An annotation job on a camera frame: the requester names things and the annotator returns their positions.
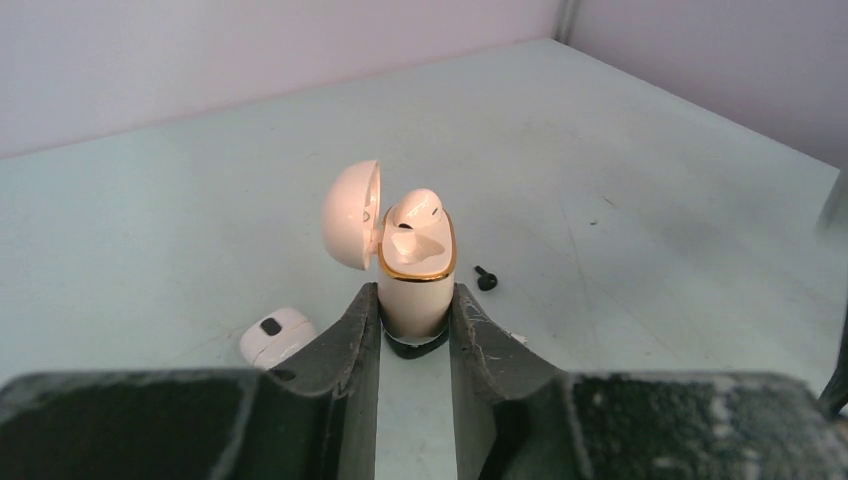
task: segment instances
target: white earbud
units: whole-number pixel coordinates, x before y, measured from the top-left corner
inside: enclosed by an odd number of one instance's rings
[[[318,334],[312,323],[293,308],[282,308],[256,322],[239,341],[251,365],[268,370],[297,353]]]
[[[442,201],[432,190],[419,188],[395,205],[392,221],[400,228],[422,228],[442,219]]]

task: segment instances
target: small black object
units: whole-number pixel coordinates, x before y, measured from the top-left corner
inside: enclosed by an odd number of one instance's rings
[[[498,286],[498,277],[494,273],[483,270],[483,267],[479,265],[474,267],[474,271],[480,274],[480,278],[477,279],[477,286],[480,287],[480,290],[488,292]]]
[[[283,327],[277,323],[273,318],[266,318],[262,320],[262,323],[259,324],[259,327],[263,332],[268,334],[269,337],[273,337],[274,335],[283,331]]]

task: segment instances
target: gold trim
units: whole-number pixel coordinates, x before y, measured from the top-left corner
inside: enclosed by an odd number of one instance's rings
[[[392,209],[388,209],[386,214],[383,215],[383,233],[386,232],[386,220],[389,218],[389,212]],[[395,280],[400,280],[402,282],[412,282],[412,283],[425,283],[425,282],[438,282],[439,280],[444,280],[453,273],[456,268],[456,233],[453,230],[453,220],[451,220],[448,212],[442,208],[442,212],[444,212],[445,217],[448,219],[448,223],[450,224],[451,229],[451,261],[448,263],[448,267],[441,272],[434,273],[431,275],[410,275],[408,273],[400,273],[386,264],[386,260],[383,258],[383,242],[377,244],[377,259],[380,260],[380,268],[386,272],[391,278]]]

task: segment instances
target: white wall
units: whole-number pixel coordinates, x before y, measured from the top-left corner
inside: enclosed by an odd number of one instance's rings
[[[848,164],[848,1],[583,0],[570,45]]]
[[[559,0],[0,2],[0,158],[551,36]]]

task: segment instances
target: black button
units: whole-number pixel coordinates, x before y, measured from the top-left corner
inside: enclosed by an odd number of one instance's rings
[[[269,337],[273,337],[283,331],[283,327],[281,327],[280,324],[273,318],[266,318],[265,320],[262,320],[259,327],[262,328],[262,331],[267,333]]]

